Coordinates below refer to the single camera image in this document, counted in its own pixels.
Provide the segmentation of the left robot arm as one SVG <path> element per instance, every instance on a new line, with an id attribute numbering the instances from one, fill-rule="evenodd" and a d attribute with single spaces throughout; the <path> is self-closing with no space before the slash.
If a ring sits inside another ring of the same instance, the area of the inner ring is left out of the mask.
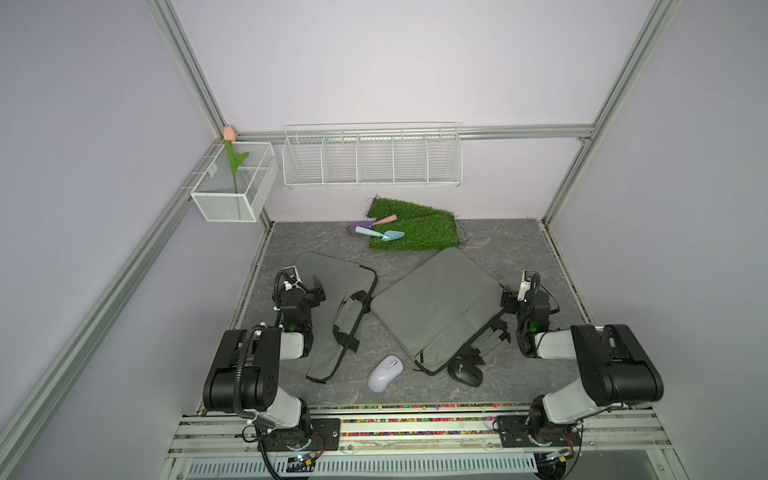
<path id="1" fill-rule="evenodd" d="M 273 285 L 273 325 L 223 333 L 203 385 L 208 411 L 235 414 L 258 435 L 286 431 L 313 434 L 306 402 L 279 385 L 284 360 L 309 356 L 314 343 L 312 309 L 326 300 L 321 281 L 302 281 L 295 266 L 280 270 Z"/>

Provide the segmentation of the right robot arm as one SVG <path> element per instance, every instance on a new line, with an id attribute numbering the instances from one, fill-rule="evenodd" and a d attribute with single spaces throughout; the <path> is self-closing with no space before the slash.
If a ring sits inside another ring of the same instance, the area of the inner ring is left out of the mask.
<path id="1" fill-rule="evenodd" d="M 516 316 L 516 340 L 524 357 L 573 360 L 579 373 L 561 389 L 536 397 L 525 417 L 498 417 L 494 428 L 504 446 L 570 444 L 580 421 L 663 397 L 662 377 L 629 326 L 584 324 L 552 330 L 555 310 L 538 272 L 523 272 L 515 297 L 504 297 L 504 308 Z"/>

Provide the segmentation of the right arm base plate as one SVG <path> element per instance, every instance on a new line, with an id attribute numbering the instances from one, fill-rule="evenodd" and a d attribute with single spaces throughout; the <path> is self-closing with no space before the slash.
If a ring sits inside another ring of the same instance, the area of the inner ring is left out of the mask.
<path id="1" fill-rule="evenodd" d="M 504 448 L 572 448 L 581 445 L 582 435 L 577 425 L 546 424 L 535 426 L 522 415 L 498 416 L 492 429 Z"/>

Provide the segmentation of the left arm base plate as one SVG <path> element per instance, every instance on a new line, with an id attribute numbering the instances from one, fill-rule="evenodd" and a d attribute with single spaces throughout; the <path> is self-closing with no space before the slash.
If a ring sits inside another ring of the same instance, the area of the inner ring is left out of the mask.
<path id="1" fill-rule="evenodd" d="M 341 440 L 339 418 L 312 418 L 307 429 L 276 429 L 263 438 L 267 452 L 337 451 Z"/>

